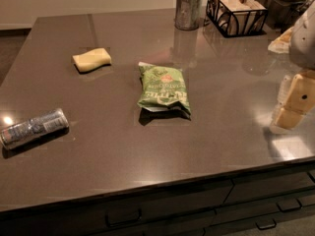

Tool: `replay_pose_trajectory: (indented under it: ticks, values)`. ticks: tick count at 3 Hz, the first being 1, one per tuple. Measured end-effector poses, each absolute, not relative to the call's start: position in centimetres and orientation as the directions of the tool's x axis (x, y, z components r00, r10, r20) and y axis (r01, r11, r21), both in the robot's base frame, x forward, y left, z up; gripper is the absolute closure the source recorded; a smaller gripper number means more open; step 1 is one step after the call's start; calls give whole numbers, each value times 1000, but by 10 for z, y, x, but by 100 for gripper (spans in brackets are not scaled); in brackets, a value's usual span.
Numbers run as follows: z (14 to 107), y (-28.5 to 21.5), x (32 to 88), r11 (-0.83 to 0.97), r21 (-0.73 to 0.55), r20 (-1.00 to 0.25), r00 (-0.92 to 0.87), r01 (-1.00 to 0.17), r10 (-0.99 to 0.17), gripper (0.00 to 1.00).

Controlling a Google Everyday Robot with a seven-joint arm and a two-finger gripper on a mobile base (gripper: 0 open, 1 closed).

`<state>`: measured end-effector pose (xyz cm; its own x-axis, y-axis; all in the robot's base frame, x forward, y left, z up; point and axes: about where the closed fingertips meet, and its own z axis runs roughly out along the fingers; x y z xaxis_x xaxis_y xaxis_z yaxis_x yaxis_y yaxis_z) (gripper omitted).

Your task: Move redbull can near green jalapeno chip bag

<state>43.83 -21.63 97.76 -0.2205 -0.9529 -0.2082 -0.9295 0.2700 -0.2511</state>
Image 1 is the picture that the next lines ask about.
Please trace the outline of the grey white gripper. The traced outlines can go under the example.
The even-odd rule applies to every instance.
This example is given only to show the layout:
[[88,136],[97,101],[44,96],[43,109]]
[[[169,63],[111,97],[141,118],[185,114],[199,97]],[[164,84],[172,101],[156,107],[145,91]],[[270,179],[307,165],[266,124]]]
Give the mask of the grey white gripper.
[[295,22],[289,44],[290,61],[302,68],[293,77],[285,75],[274,109],[271,130],[290,131],[315,107],[315,4]]

